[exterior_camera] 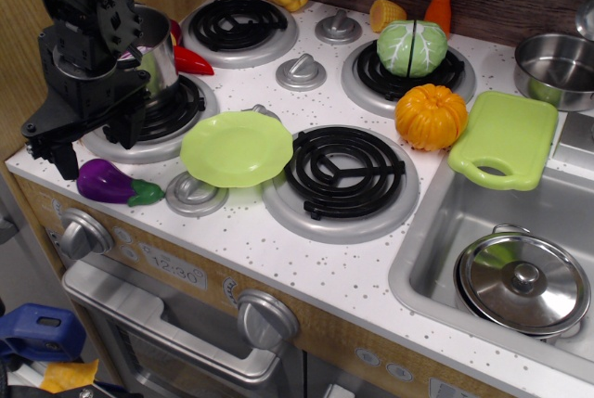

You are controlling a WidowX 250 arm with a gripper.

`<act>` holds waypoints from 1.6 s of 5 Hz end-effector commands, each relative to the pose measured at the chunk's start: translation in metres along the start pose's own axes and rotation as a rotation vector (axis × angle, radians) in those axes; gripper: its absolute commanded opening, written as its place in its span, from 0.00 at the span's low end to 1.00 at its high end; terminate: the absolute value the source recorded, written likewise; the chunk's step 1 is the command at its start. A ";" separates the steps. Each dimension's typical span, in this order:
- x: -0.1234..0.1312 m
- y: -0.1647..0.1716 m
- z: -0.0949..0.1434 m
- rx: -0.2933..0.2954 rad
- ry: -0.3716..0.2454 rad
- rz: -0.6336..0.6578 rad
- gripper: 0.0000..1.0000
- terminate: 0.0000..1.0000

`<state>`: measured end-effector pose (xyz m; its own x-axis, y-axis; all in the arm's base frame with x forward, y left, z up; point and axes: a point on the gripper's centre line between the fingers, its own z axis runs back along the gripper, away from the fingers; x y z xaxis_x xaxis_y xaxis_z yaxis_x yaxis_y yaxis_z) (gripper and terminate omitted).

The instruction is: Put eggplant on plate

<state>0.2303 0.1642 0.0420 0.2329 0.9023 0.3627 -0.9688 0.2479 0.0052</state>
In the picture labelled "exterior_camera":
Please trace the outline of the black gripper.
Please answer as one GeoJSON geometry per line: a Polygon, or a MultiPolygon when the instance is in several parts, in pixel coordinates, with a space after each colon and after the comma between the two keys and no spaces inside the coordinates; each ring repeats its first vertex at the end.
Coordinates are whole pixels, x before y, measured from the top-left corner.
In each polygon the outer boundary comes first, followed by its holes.
{"type": "Polygon", "coordinates": [[[86,69],[60,49],[73,45],[51,26],[38,36],[46,99],[21,126],[29,152],[47,157],[64,180],[76,180],[79,166],[72,143],[98,127],[112,144],[132,148],[140,136],[149,99],[149,74],[139,70],[135,51],[124,63],[112,54],[86,69]]]}

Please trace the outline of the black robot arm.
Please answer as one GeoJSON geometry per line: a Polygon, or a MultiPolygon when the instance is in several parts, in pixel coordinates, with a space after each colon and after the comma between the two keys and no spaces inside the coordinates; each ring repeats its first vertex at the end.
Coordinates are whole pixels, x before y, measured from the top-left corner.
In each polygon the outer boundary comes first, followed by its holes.
{"type": "Polygon", "coordinates": [[[134,0],[43,0],[52,20],[38,36],[47,96],[21,127],[31,155],[79,176],[73,142],[107,126],[117,143],[139,138],[150,75],[136,42],[142,19],[134,0]]]}

